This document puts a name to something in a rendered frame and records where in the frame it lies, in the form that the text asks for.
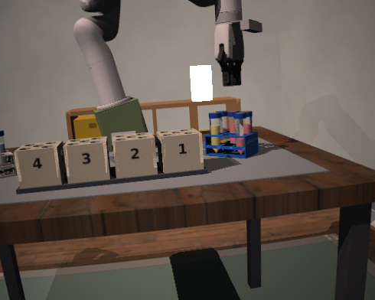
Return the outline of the blue tube rack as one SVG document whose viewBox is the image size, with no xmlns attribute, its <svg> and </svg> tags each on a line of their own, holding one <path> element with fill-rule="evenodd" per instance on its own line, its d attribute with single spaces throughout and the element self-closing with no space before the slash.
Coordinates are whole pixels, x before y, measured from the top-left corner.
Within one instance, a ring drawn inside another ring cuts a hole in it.
<svg viewBox="0 0 375 300">
<path fill-rule="evenodd" d="M 244 139 L 244 147 L 236 147 L 236 144 L 221 143 L 221 145 L 211 145 L 210 137 L 226 137 L 226 138 L 242 138 Z M 216 153 L 213 148 L 220 148 L 219 152 Z M 225 150 L 222 150 L 225 149 Z M 236 150 L 236 151 L 234 151 Z M 240 155 L 237 150 L 244 150 L 244 153 Z M 249 156 L 255 155 L 259 152 L 258 148 L 258 132 L 249 133 L 243 136 L 236 136 L 236 133 L 221 132 L 220 135 L 206 134 L 205 136 L 205 152 L 209 156 L 229 157 L 229 158 L 248 158 Z"/>
</svg>

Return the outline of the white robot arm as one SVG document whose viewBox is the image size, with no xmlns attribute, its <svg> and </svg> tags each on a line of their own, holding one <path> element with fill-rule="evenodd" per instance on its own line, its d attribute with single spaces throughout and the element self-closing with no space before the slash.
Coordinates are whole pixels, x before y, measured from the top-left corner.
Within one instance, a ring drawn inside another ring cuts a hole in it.
<svg viewBox="0 0 375 300">
<path fill-rule="evenodd" d="M 105 109 L 129 101 L 131 97 L 125 95 L 113 54 L 106 43 L 118 34 L 121 0 L 79 1 L 84 11 L 97 12 L 98 15 L 81 18 L 73 27 L 74 37 L 83 52 L 99 100 L 100 105 L 96 108 Z M 215 5 L 216 24 L 240 23 L 241 31 L 263 32 L 262 23 L 243 20 L 241 0 L 188 1 L 199 7 Z"/>
</svg>

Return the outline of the beige bucket adapter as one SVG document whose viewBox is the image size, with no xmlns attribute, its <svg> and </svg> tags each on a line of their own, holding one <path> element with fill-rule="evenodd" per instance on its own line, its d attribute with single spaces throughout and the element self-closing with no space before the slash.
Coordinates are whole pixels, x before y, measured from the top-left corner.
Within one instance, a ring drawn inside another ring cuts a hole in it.
<svg viewBox="0 0 375 300">
<path fill-rule="evenodd" d="M 63 141 L 41 142 L 15 150 L 20 189 L 63 184 L 67 176 L 63 146 Z"/>
<path fill-rule="evenodd" d="M 151 132 L 113 135 L 112 150 L 116 179 L 158 174 L 155 137 Z"/>
<path fill-rule="evenodd" d="M 108 156 L 107 136 L 68 140 L 64 145 L 68 184 L 110 180 Z"/>
<path fill-rule="evenodd" d="M 164 174 L 204 169 L 202 133 L 196 129 L 156 132 L 158 162 Z"/>
</svg>

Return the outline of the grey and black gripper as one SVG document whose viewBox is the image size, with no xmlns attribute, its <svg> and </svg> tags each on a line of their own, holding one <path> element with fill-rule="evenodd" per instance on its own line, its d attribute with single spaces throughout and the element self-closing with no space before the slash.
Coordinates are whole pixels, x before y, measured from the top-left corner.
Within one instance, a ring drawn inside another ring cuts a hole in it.
<svg viewBox="0 0 375 300">
<path fill-rule="evenodd" d="M 216 24 L 214 33 L 214 57 L 221 67 L 223 86 L 241 85 L 241 66 L 244 58 L 244 44 L 240 23 L 225 22 Z M 227 60 L 224 59 L 227 57 Z"/>
</svg>

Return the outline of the beige tube rack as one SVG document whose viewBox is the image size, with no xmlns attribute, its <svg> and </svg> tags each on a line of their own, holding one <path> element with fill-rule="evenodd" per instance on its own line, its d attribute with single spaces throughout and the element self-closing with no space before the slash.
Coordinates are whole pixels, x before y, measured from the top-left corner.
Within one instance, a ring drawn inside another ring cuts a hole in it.
<svg viewBox="0 0 375 300">
<path fill-rule="evenodd" d="M 12 155 L 12 156 L 11 156 Z M 6 150 L 4 153 L 0 153 L 0 158 L 8 156 L 8 163 L 0 164 L 0 178 L 6 178 L 17 175 L 15 167 L 14 154 Z"/>
</svg>

